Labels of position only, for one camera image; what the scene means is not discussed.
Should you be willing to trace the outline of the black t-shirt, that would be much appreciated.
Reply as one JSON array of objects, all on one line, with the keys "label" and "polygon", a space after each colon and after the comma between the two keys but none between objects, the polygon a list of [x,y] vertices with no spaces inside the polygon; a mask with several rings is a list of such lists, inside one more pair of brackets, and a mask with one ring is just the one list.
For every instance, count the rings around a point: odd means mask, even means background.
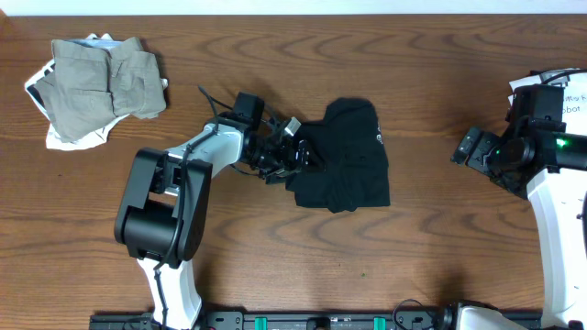
[{"label": "black t-shirt", "polygon": [[364,98],[338,98],[324,117],[301,125],[307,140],[325,163],[319,172],[299,172],[285,188],[297,205],[332,213],[391,204],[389,161],[375,106]]}]

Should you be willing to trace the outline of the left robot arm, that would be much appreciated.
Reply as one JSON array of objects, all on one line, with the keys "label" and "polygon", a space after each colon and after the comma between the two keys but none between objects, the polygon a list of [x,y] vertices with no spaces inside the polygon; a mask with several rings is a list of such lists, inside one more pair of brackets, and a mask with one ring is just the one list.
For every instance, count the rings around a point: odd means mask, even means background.
[{"label": "left robot arm", "polygon": [[325,170],[300,129],[291,118],[263,137],[253,123],[219,118],[180,146],[137,152],[114,233],[148,278],[157,327],[192,329],[196,324],[202,299],[193,257],[205,231],[211,183],[220,171],[241,162],[268,182],[282,182],[300,172]]}]

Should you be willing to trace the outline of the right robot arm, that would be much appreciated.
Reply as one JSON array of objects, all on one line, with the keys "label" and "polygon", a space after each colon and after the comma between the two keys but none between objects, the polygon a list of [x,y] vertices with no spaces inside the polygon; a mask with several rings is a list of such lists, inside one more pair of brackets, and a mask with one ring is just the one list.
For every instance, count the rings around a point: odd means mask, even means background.
[{"label": "right robot arm", "polygon": [[452,162],[530,202],[544,277],[543,329],[586,326],[586,138],[559,129],[471,128]]}]

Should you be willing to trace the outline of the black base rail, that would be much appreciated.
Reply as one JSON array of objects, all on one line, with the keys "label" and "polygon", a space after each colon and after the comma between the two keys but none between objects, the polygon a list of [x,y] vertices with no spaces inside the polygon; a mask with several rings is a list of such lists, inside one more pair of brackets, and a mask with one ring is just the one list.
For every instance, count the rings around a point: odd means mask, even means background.
[{"label": "black base rail", "polygon": [[[98,314],[90,317],[91,330],[159,329],[150,313]],[[211,311],[198,316],[200,330],[311,330],[311,329],[434,329],[431,312],[403,309],[391,313],[242,313]]]}]

